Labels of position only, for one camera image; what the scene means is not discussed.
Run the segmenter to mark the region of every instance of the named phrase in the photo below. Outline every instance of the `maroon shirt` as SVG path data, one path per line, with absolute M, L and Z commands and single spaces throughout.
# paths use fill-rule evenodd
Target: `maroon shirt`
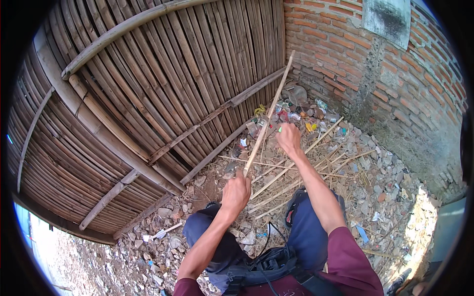
M 383 295 L 382 284 L 370 266 L 369 260 L 357 245 L 347 227 L 334 229 L 328 238 L 328 273 L 319 275 L 332 282 L 344 295 Z M 272 282 L 280 296 L 307 296 L 311 293 L 288 275 Z M 203 296 L 199 284 L 191 278 L 180 279 L 174 296 Z M 245 287 L 239 295 L 273 296 L 268 284 Z

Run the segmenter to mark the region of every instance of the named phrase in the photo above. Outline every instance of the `bamboo pole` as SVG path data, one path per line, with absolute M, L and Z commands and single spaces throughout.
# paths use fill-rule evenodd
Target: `bamboo pole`
M 109 131 L 97 117 L 84 105 L 72 86 L 60 79 L 59 65 L 46 43 L 44 28 L 41 27 L 34 38 L 36 53 L 43 70 L 56 89 L 59 96 L 63 99 L 65 105 L 76 117 L 86 126 L 86 128 L 95 135 L 107 148 L 114 152 L 120 159 L 128 165 L 137 169 L 144 176 L 164 189 L 179 195 L 180 190 L 184 191 L 184 186 L 179 188 L 163 178 L 155 170 L 151 169 L 142 159 L 136 156 Z
M 113 200 L 120 192 L 122 192 L 125 187 L 127 187 L 130 183 L 135 181 L 136 178 L 140 176 L 140 172 L 133 169 L 130 173 L 128 173 L 122 180 L 120 180 L 115 186 L 104 195 L 100 201 L 95 205 L 95 207 L 87 214 L 84 220 L 79 225 L 80 230 L 86 229 L 87 225 L 97 216 L 101 210 L 103 210 L 110 201 Z
M 80 54 L 78 54 L 72 60 L 72 62 L 70 62 L 69 65 L 67 65 L 66 68 L 62 71 L 62 79 L 68 80 L 72 74 L 76 73 L 79 68 L 84 66 L 99 51 L 111 44 L 117 38 L 123 36 L 125 33 L 130 32 L 134 28 L 137 28 L 157 17 L 160 17 L 172 11 L 214 1 L 216 0 L 176 0 L 158 5 L 156 7 L 134 15 L 133 17 L 116 25 L 115 27 L 107 31 L 105 34 L 101 35 L 98 39 L 96 39 L 88 47 L 86 47 L 86 49 L 84 49 Z
M 25 156 L 27 154 L 27 149 L 28 149 L 28 143 L 31 139 L 31 135 L 33 134 L 33 130 L 35 129 L 36 122 L 38 122 L 38 119 L 41 115 L 41 112 L 43 112 L 43 109 L 45 108 L 46 104 L 49 101 L 49 98 L 53 94 L 55 88 L 52 86 L 48 93 L 46 94 L 45 98 L 41 102 L 41 105 L 39 105 L 38 110 L 36 111 L 35 117 L 33 118 L 33 121 L 31 122 L 30 128 L 28 130 L 28 134 L 26 137 L 25 142 L 23 143 L 23 149 L 21 150 L 21 157 L 20 157 L 20 164 L 18 166 L 18 174 L 17 174 L 17 192 L 20 192 L 20 185 L 21 185 L 21 172 L 23 171 L 23 163 L 25 162 Z
M 295 51 L 293 50 L 292 54 L 290 56 L 290 59 L 288 61 L 288 65 L 286 65 L 285 73 L 283 74 L 282 80 L 280 81 L 280 86 L 278 87 L 278 89 L 275 93 L 275 96 L 273 98 L 272 105 L 270 106 L 270 108 L 267 111 L 268 118 L 270 118 L 272 116 L 273 111 L 275 110 L 275 105 L 276 105 L 276 102 L 278 101 L 278 98 L 280 97 L 280 93 L 282 92 L 283 85 L 285 84 L 286 76 L 288 75 L 288 72 L 290 71 L 290 68 L 292 66 L 294 55 L 295 55 Z M 260 131 L 260 134 L 258 135 L 257 141 L 255 143 L 255 146 L 254 146 L 253 150 L 252 150 L 252 153 L 250 154 L 250 157 L 248 158 L 247 164 L 244 167 L 244 177 L 247 176 L 248 170 L 250 169 L 250 166 L 252 165 L 252 163 L 254 161 L 254 158 L 257 155 L 258 149 L 260 149 L 260 145 L 262 144 L 262 141 L 265 138 L 267 128 L 270 124 L 269 120 L 270 119 L 265 121 L 264 126 L 262 127 L 262 130 Z

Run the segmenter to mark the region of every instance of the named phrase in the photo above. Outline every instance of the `black bag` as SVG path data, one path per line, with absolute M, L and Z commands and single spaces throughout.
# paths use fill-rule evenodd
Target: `black bag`
M 332 283 L 304 271 L 292 247 L 268 249 L 250 265 L 231 266 L 227 272 L 231 282 L 222 296 L 237 296 L 241 287 L 263 283 L 268 283 L 273 290 L 271 282 L 289 274 L 313 295 L 342 296 Z

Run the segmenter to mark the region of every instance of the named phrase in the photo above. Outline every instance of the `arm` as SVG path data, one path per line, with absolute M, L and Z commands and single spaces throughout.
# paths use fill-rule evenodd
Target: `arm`
M 242 171 L 229 180 L 222 193 L 222 206 L 209 228 L 184 257 L 178 273 L 182 278 L 197 279 L 208 266 L 222 236 L 237 219 L 250 198 L 250 179 L 244 178 Z
M 282 131 L 276 134 L 279 146 L 298 167 L 304 186 L 308 191 L 311 205 L 318 216 L 321 226 L 328 233 L 346 226 L 341 207 L 331 190 L 316 172 L 301 149 L 301 134 L 294 124 L 282 123 Z

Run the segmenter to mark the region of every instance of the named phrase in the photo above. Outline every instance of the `bamboo fence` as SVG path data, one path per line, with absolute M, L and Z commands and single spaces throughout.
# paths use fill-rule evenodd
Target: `bamboo fence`
M 61 0 L 14 91 L 18 197 L 111 243 L 271 100 L 284 50 L 281 0 Z

